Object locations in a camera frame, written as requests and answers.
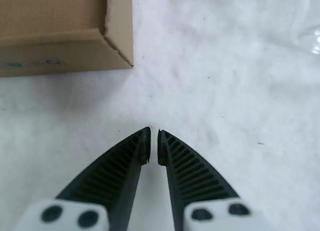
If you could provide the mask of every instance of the white surface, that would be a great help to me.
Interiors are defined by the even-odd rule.
[[[62,208],[62,213],[57,220],[43,222],[43,212],[52,206]],[[96,223],[87,228],[78,225],[79,217],[87,212],[94,211],[98,214]],[[57,199],[45,199],[32,204],[24,211],[21,219],[17,222],[15,231],[108,231],[109,221],[105,207],[92,203],[64,201]]]
[[[242,204],[250,215],[229,213],[229,206]],[[195,210],[206,210],[212,218],[196,220],[192,218]],[[241,198],[226,198],[214,201],[193,202],[185,207],[183,231],[273,231],[265,218]]]
[[[295,1],[133,0],[133,70],[1,78],[1,230],[145,126],[152,157],[129,231],[174,230],[158,129],[203,155],[277,230],[319,230],[320,56],[279,39]]]

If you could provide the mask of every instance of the black hole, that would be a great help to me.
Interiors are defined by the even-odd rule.
[[[45,211],[43,211],[41,215],[41,219],[45,223],[51,223],[59,219],[62,214],[62,207],[54,205],[48,207]]]
[[[229,206],[229,213],[231,215],[240,215],[240,216],[244,216],[244,215],[249,215],[250,214],[250,211],[249,209],[244,206],[243,204],[241,203],[234,203],[234,204],[231,204]]]
[[[199,221],[205,221],[205,220],[211,220],[213,218],[213,215],[206,209],[195,209],[192,212],[191,216],[194,220],[199,220]]]
[[[78,224],[81,228],[90,228],[97,223],[98,218],[99,215],[96,211],[86,211],[80,215]]]

